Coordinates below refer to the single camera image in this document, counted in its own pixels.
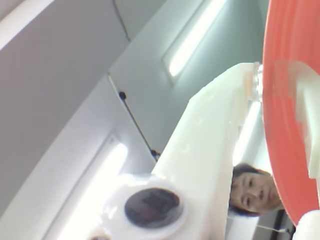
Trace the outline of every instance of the black circular sensor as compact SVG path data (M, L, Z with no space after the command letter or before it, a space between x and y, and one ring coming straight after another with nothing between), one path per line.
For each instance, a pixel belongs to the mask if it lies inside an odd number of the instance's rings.
M180 198L163 188L148 188L133 194L125 203L129 221L141 228L158 229L173 224L183 212Z

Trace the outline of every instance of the ceiling light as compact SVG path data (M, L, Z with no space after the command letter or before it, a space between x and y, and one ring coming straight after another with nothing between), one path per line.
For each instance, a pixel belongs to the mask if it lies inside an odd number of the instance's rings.
M180 45L175 55L173 56L169 72L172 77L177 76L187 64L189 58L196 50L200 41L208 31L211 24L214 22L219 12L225 5L227 0L211 0L207 8L199 20L195 23L192 30L189 32L184 42Z
M260 108L261 108L260 102L253 102L251 104L248 115L245 118L239 139L236 142L236 145L234 148L234 152L232 156L233 166L238 165L242 161L242 158L247 149L250 137L253 133L255 123L257 121L257 118L260 112Z
M101 209L108 198L108 187L119 174L127 154L128 149L122 143L118 143L109 151L68 219L58 240L84 240L99 223Z

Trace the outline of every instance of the red disc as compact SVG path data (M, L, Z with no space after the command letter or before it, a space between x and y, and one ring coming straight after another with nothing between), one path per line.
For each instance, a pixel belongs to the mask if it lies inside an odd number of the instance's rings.
M266 142L282 203L297 225L304 213L319 209L319 202L316 181L308 176L295 102L288 94L287 60L302 61L320 73L320 0L270 0L264 38Z

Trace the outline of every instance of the person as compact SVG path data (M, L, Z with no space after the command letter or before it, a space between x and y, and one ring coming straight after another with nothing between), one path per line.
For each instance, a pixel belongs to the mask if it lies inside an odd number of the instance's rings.
M257 217L284 209L272 175L246 163L233 168L229 211Z

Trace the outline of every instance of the dark hair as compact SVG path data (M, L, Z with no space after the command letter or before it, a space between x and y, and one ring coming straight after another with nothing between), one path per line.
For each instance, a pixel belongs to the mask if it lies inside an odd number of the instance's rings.
M234 182L234 179L236 179L237 177L239 177L241 174L244 174L244 173L261 174L258 169L250 166L249 164L240 163L233 168L232 183ZM248 211L248 210L242 209L240 207L234 206L230 203L230 201L229 201L229 211L238 215L238 216L246 216L246 217L258 217L259 216L259 213Z

